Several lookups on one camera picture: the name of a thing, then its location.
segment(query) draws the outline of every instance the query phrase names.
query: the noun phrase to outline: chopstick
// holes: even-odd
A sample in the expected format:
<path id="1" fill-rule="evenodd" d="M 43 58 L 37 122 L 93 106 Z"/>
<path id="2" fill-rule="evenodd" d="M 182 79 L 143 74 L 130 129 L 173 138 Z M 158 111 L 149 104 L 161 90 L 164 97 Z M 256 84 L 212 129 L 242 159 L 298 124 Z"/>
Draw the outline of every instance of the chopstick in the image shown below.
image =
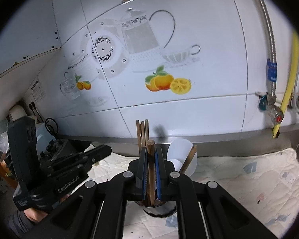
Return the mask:
<path id="1" fill-rule="evenodd" d="M 141 135 L 142 135 L 142 147 L 146 146 L 146 140 L 145 140 L 145 123 L 144 121 L 141 122 Z"/>
<path id="2" fill-rule="evenodd" d="M 141 139 L 141 126 L 139 120 L 136 120 L 136 132 L 137 132 L 138 151 L 140 155 L 142 150 L 142 139 Z"/>
<path id="3" fill-rule="evenodd" d="M 181 169 L 179 170 L 180 173 L 185 173 L 189 164 L 191 163 L 192 159 L 194 158 L 194 155 L 196 154 L 196 152 L 197 152 L 197 145 L 193 145 L 190 152 L 188 153 L 188 156 L 187 156 L 185 162 L 183 163 Z"/>
<path id="4" fill-rule="evenodd" d="M 149 197 L 151 206 L 153 206 L 155 202 L 155 164 L 154 164 L 155 141 L 154 140 L 147 141 L 147 150 L 149 154 L 148 157 L 149 175 L 147 179 L 147 182 L 149 184 L 149 191 L 147 191 L 147 195 Z"/>
<path id="5" fill-rule="evenodd" d="M 149 120 L 145 120 L 145 141 L 150 139 L 150 133 L 149 133 Z"/>

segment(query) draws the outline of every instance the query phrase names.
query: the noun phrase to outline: gas valve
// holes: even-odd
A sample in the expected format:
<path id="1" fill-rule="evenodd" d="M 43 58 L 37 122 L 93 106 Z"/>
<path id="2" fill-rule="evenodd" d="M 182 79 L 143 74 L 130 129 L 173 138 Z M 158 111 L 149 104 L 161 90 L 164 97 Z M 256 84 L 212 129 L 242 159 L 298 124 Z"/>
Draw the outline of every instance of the gas valve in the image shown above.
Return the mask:
<path id="1" fill-rule="evenodd" d="M 261 111 L 267 111 L 271 122 L 274 125 L 280 124 L 283 120 L 283 113 L 281 111 L 281 109 L 279 107 L 277 107 L 275 104 L 269 104 L 267 101 L 267 94 L 260 94 L 260 93 L 256 93 L 257 96 L 259 96 L 260 100 L 259 100 L 259 109 Z"/>

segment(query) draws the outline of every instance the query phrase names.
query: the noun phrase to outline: black cable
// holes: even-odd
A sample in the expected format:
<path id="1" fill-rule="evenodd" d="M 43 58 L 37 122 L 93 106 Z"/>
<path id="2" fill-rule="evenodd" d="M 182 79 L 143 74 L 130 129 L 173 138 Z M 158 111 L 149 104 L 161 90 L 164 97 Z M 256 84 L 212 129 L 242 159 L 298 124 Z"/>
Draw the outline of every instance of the black cable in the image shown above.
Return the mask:
<path id="1" fill-rule="evenodd" d="M 34 113 L 34 111 L 33 111 L 33 108 L 32 108 L 32 105 L 31 105 L 31 104 L 29 104 L 29 108 L 32 110 L 33 115 L 35 116 L 35 113 Z"/>
<path id="2" fill-rule="evenodd" d="M 32 108 L 34 108 L 34 110 L 37 112 L 38 116 L 40 117 L 40 119 L 42 120 L 42 123 L 44 122 L 43 118 L 41 117 L 41 115 L 39 114 L 39 112 L 37 111 L 37 108 L 34 104 L 34 102 L 31 102 Z"/>
<path id="3" fill-rule="evenodd" d="M 50 124 L 48 124 L 48 123 L 49 123 L 49 120 L 52 120 L 52 121 L 55 123 L 55 125 L 56 125 L 56 132 L 55 132 L 54 128 L 53 128 Z M 44 122 L 44 126 L 45 126 L 46 130 L 47 130 L 51 135 L 53 135 L 54 137 L 59 133 L 59 126 L 58 126 L 57 122 L 56 122 L 53 118 L 47 118 L 47 119 L 45 120 L 45 122 Z"/>

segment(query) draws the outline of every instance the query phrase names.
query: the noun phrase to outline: metal screw head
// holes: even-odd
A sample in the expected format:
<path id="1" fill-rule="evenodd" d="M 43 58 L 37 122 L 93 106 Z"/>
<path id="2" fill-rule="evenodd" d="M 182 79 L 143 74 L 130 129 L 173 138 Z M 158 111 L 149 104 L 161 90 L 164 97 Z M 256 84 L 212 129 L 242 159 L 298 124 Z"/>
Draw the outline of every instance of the metal screw head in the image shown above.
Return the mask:
<path id="1" fill-rule="evenodd" d="M 178 177 L 180 176 L 180 174 L 179 174 L 179 172 L 174 171 L 174 172 L 171 172 L 171 173 L 170 173 L 170 176 L 171 176 L 172 178 L 178 178 Z"/>
<path id="2" fill-rule="evenodd" d="M 208 185 L 208 187 L 210 187 L 212 189 L 215 189 L 218 186 L 217 182 L 214 182 L 214 181 L 208 182 L 207 185 Z"/>
<path id="3" fill-rule="evenodd" d="M 85 183 L 85 187 L 87 187 L 87 188 L 93 188 L 94 185 L 95 185 L 95 181 L 87 181 Z"/>
<path id="4" fill-rule="evenodd" d="M 130 177 L 133 176 L 133 173 L 132 173 L 131 171 L 126 171 L 126 172 L 123 173 L 123 176 L 124 176 L 125 178 L 130 178 Z"/>

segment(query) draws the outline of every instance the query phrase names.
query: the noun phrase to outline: quilted mat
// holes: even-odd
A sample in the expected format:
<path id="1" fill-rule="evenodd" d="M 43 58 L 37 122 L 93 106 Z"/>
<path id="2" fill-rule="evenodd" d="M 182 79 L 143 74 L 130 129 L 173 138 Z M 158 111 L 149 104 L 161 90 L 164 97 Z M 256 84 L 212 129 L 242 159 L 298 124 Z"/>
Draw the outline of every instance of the quilted mat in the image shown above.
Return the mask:
<path id="1" fill-rule="evenodd" d="M 292 148 L 262 156 L 200 157 L 193 181 L 217 181 L 251 214 L 281 238 L 299 211 L 299 163 Z M 101 183 L 126 171 L 136 157 L 112 153 L 95 163 L 88 180 Z M 134 202 L 128 202 L 124 239 L 176 239 L 176 214 L 153 218 Z"/>

